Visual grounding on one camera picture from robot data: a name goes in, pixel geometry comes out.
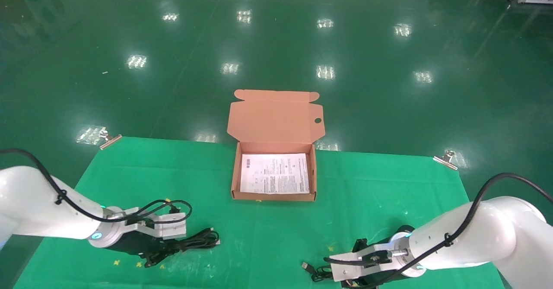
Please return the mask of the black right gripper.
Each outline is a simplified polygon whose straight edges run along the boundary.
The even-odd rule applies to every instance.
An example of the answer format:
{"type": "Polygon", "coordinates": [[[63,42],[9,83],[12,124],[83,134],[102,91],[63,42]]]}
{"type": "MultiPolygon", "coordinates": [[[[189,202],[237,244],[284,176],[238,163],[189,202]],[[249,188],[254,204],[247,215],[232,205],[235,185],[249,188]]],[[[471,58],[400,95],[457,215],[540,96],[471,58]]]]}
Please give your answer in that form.
{"type": "MultiPolygon", "coordinates": [[[[410,225],[401,226],[392,236],[368,246],[366,238],[358,238],[354,243],[352,252],[358,252],[365,248],[373,250],[409,250],[409,237],[415,230],[410,225]]],[[[358,277],[357,279],[348,279],[340,282],[342,289],[379,289],[379,286],[385,283],[391,275],[391,272],[374,273],[358,277]]]]}

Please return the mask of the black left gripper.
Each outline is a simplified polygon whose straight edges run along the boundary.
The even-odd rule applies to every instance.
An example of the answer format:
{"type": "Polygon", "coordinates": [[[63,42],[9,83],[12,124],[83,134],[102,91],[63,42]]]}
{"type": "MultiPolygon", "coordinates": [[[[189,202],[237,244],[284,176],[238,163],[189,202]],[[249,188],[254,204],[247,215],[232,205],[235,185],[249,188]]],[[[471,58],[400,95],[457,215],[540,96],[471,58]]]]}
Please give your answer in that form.
{"type": "Polygon", "coordinates": [[[168,256],[173,255],[173,248],[169,243],[162,238],[144,233],[124,234],[113,244],[113,250],[145,259],[145,268],[156,266],[168,256]]]}

